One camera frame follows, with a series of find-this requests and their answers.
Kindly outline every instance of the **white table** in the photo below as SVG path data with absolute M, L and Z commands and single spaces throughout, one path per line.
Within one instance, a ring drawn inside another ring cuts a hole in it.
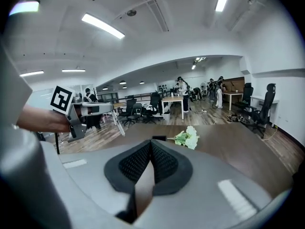
M 182 112 L 182 119 L 183 119 L 183 97 L 182 96 L 175 96 L 175 97 L 165 97 L 162 99 L 162 113 L 163 119 L 164 117 L 164 102 L 181 102 L 181 112 Z
M 264 101 L 265 101 L 265 97 L 263 97 L 263 96 L 259 96 L 259 95 L 251 96 L 251 104 L 250 105 L 252 107 L 258 107 L 258 105 L 255 104 L 255 103 L 256 102 L 264 102 Z M 274 99 L 273 102 L 272 102 L 272 105 L 276 104 L 275 110 L 273 111 L 274 114 L 273 115 L 270 114 L 272 106 L 271 106 L 271 108 L 269 110 L 269 113 L 268 113 L 268 116 L 270 116 L 270 122 L 272 123 L 272 125 L 271 125 L 272 127 L 275 124 L 275 119 L 276 119 L 276 116 L 277 116 L 277 113 L 276 113 L 276 111 L 277 111 L 277 103 L 279 103 L 279 102 L 280 102 L 280 100 Z
M 232 106 L 232 95 L 241 95 L 243 98 L 243 93 L 237 93 L 237 92 L 228 92 L 228 93 L 223 93 L 225 95 L 229 95 L 230 96 L 230 106 L 229 106 L 229 110 L 231 110 L 231 106 Z

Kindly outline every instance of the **mesh office chair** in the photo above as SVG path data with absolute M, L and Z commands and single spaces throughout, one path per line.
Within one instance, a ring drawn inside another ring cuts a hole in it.
M 265 94 L 265 100 L 262 109 L 257 110 L 255 107 L 249 106 L 252 109 L 253 123 L 244 124 L 244 125 L 247 126 L 248 128 L 251 127 L 252 131 L 258 130 L 258 132 L 261 134 L 262 139 L 264 138 L 264 132 L 266 131 L 265 125 L 269 121 L 268 113 L 274 98 L 275 98 L 275 83 L 270 83 L 267 85 L 267 92 Z
M 245 110 L 246 112 L 247 109 L 249 108 L 250 104 L 251 104 L 251 96 L 253 93 L 253 87 L 251 86 L 251 83 L 246 83 L 244 85 L 244 94 L 243 94 L 243 99 L 241 102 L 237 102 L 234 105 L 238 108 L 241 109 L 241 111 Z
M 137 123 L 141 115 L 142 115 L 142 104 L 141 103 L 134 104 L 132 107 L 132 114 L 127 117 L 126 124 L 129 123 L 128 128 L 130 126 L 130 123 L 132 124 Z
M 149 123 L 149 122 L 155 123 L 154 119 L 156 118 L 153 115 L 158 113 L 158 104 L 160 100 L 161 98 L 158 93 L 152 93 L 151 102 L 149 103 L 152 107 L 149 110 L 145 110 L 145 112 L 143 113 L 143 115 L 146 116 L 144 120 L 145 123 Z
M 136 99 L 132 98 L 132 99 L 128 99 L 126 101 L 126 111 L 125 112 L 121 112 L 119 114 L 119 116 L 123 116 L 123 117 L 128 117 L 128 116 L 131 116 L 132 115 L 132 107 L 133 105 L 137 102 Z M 124 126 L 128 123 L 128 119 L 122 121 L 122 123 L 124 124 Z

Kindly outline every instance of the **wooden floor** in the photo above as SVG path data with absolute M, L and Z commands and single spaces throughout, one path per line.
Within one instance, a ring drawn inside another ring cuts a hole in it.
M 181 106 L 173 105 L 171 107 L 171 117 L 169 122 L 163 119 L 156 121 L 157 125 L 229 125 L 226 116 L 232 115 L 235 112 L 234 106 L 232 111 L 229 111 L 228 104 L 224 103 L 222 109 L 212 107 L 212 104 L 208 101 L 196 101 L 191 103 L 191 109 L 189 113 L 184 114 L 184 120 L 181 119 Z M 91 130 L 87 130 L 86 136 L 78 141 L 68 143 L 67 134 L 63 134 L 59 137 L 59 142 L 63 140 L 63 143 L 59 143 L 60 153 L 77 153 L 93 151 L 97 149 L 103 149 L 103 145 L 114 140 L 120 135 L 119 129 L 114 125 L 113 120 L 109 118 L 106 123 L 101 124 L 101 130 L 96 130 L 95 127 Z M 303 151 L 283 133 L 277 131 L 271 126 L 267 126 L 264 142 L 275 153 L 275 155 L 281 160 L 287 170 L 293 174 L 297 171 L 299 164 L 304 159 Z M 55 137 L 50 136 L 47 141 L 51 142 L 55 146 Z

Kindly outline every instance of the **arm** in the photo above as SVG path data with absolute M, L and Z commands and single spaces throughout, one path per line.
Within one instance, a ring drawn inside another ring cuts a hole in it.
M 182 87 L 178 89 L 179 92 L 185 92 L 187 90 L 187 85 L 185 84 L 185 82 L 182 83 Z
M 97 98 L 95 97 L 94 94 L 90 95 L 90 99 L 92 100 L 92 102 L 97 102 Z
M 33 132 L 69 132 L 67 118 L 52 110 L 25 105 L 17 125 Z

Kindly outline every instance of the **white shirt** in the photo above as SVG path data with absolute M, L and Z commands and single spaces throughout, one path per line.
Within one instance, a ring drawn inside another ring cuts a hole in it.
M 181 92 L 182 93 L 182 95 L 183 96 L 185 96 L 185 95 L 187 95 L 188 93 L 187 93 L 187 85 L 186 85 L 186 83 L 185 82 L 182 82 L 181 84 L 180 84 L 180 88 L 179 88 L 179 92 Z

